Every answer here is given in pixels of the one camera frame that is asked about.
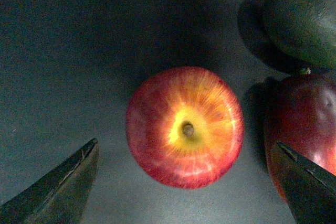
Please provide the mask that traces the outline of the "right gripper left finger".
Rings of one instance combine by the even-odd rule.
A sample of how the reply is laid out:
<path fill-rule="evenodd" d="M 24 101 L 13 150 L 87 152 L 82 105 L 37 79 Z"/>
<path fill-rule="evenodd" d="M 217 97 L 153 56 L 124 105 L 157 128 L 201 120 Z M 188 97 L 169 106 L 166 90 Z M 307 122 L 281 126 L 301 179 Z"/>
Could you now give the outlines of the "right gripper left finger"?
<path fill-rule="evenodd" d="M 93 138 L 30 187 L 1 205 L 1 223 L 81 223 L 98 170 Z"/>

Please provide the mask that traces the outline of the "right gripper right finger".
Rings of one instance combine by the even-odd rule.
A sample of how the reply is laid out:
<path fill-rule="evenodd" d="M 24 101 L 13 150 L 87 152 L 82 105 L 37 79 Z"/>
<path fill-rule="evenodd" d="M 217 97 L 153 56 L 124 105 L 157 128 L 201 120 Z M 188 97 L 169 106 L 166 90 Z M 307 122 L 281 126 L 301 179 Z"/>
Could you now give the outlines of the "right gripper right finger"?
<path fill-rule="evenodd" d="M 335 223 L 335 175 L 282 142 L 271 160 L 296 223 Z"/>

